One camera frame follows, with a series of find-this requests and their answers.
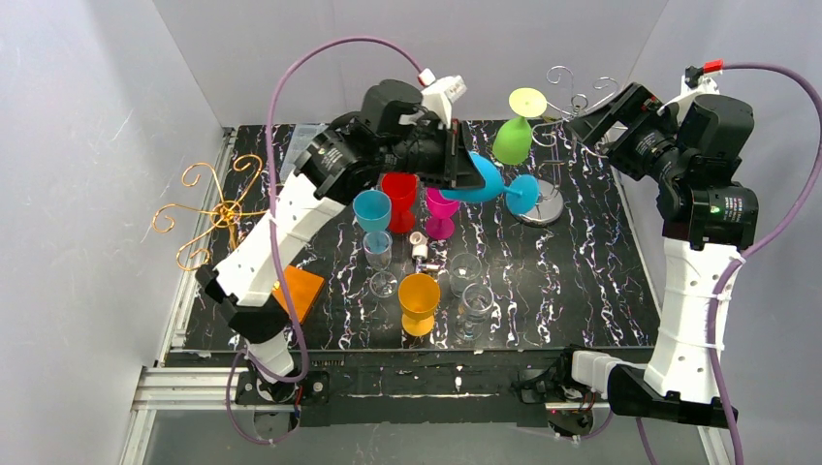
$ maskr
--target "blue cup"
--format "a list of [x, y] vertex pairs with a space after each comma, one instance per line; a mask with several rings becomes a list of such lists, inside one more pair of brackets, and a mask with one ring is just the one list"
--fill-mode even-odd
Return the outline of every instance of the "blue cup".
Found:
[[362, 191], [354, 198], [354, 216], [366, 233], [384, 231], [391, 222], [391, 199], [373, 189]]
[[443, 190], [440, 191], [440, 194], [443, 199], [448, 201], [488, 202], [494, 200], [496, 196], [502, 194], [502, 191], [505, 190], [505, 182], [502, 180], [502, 174], [500, 174], [499, 170], [488, 158], [481, 156], [477, 152], [469, 152], [469, 154], [471, 161], [474, 162], [474, 167], [476, 167], [486, 182], [485, 187], [479, 189], [464, 189], [461, 191]]

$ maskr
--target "red cup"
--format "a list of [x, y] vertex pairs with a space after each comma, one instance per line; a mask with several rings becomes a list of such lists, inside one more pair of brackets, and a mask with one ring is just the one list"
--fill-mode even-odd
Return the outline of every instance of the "red cup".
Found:
[[392, 233], [408, 233], [414, 228], [414, 214], [411, 206], [417, 199], [417, 176], [405, 172], [389, 172], [383, 176], [380, 188], [391, 199], [391, 223], [388, 225]]

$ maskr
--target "white cable tie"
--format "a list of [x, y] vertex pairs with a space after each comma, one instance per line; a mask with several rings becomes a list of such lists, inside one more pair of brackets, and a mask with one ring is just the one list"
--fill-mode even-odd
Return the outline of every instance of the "white cable tie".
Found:
[[730, 302], [731, 301], [731, 292], [730, 291], [723, 291], [719, 294], [714, 295], [711, 298], [715, 298], [716, 300], [719, 300], [720, 302]]
[[671, 292], [674, 294], [679, 295], [687, 295], [689, 297], [700, 297], [700, 298], [715, 298], [720, 302], [729, 302], [731, 301], [731, 293], [723, 292], [721, 294], [703, 294], [703, 293], [690, 293], [688, 290], [685, 289], [677, 289], [677, 288], [670, 288], [668, 286], [665, 287], [666, 292]]
[[709, 344], [709, 343], [704, 342], [704, 341], [700, 341], [700, 342], [688, 341], [688, 340], [680, 338], [679, 336], [675, 335], [674, 333], [669, 331], [667, 328], [662, 327], [662, 326], [659, 327], [657, 332], [659, 332], [660, 334], [665, 334], [666, 336], [670, 337], [671, 339], [673, 339], [673, 340], [675, 340], [675, 341], [677, 341], [681, 344], [687, 344], [687, 345], [693, 346], [693, 347], [700, 347], [702, 349], [714, 349], [714, 350], [717, 350], [717, 351], [720, 351], [720, 352], [725, 350], [725, 344]]
[[731, 260], [736, 260], [741, 264], [745, 264], [745, 262], [747, 262], [747, 260], [745, 260], [739, 252], [734, 252], [733, 254], [731, 254]]

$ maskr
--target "black bracket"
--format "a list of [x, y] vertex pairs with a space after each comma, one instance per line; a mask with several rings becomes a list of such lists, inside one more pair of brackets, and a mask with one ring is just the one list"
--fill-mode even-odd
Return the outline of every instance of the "black bracket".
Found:
[[[296, 376], [299, 369], [289, 373]], [[302, 389], [300, 405], [316, 406], [329, 403], [331, 397], [331, 376], [325, 371], [309, 371], [299, 383], [269, 383], [260, 376], [253, 363], [248, 363], [248, 371], [241, 373], [237, 381], [235, 401], [238, 405], [266, 405], [294, 403]]]
[[552, 400], [564, 401], [564, 388], [588, 391], [588, 387], [571, 378], [572, 357], [579, 349], [579, 346], [564, 349], [547, 370], [520, 370], [518, 380], [512, 383], [512, 389], [518, 393], [520, 401], [525, 404], [544, 404]]
[[685, 68], [685, 85], [689, 89], [695, 89], [699, 85], [699, 78], [705, 74], [705, 69], [689, 66]]
[[[643, 380], [645, 370], [628, 365], [617, 365], [608, 376], [608, 402], [615, 415], [664, 419], [682, 424], [727, 428], [728, 421], [722, 403], [714, 398], [711, 404], [680, 400], [678, 392], [664, 397]], [[734, 409], [734, 419], [739, 411]]]
[[262, 344], [279, 334], [289, 323], [288, 314], [273, 294], [262, 307], [237, 305], [237, 297], [226, 295], [217, 282], [218, 274], [214, 266], [204, 264], [197, 269], [195, 277], [205, 294], [219, 304], [220, 316], [226, 325], [248, 342]]

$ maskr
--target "orange block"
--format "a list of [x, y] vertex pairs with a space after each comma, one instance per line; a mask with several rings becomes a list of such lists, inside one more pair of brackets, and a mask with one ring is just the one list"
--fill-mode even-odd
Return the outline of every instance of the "orange block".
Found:
[[[288, 290], [291, 293], [292, 301], [294, 301], [297, 316], [300, 317], [300, 324], [303, 324], [314, 302], [317, 301], [320, 291], [323, 290], [326, 280], [314, 273], [290, 265], [285, 268], [285, 280], [288, 283]], [[274, 284], [271, 293], [280, 306], [283, 307], [283, 311], [288, 312], [285, 295], [282, 292], [280, 283]]]

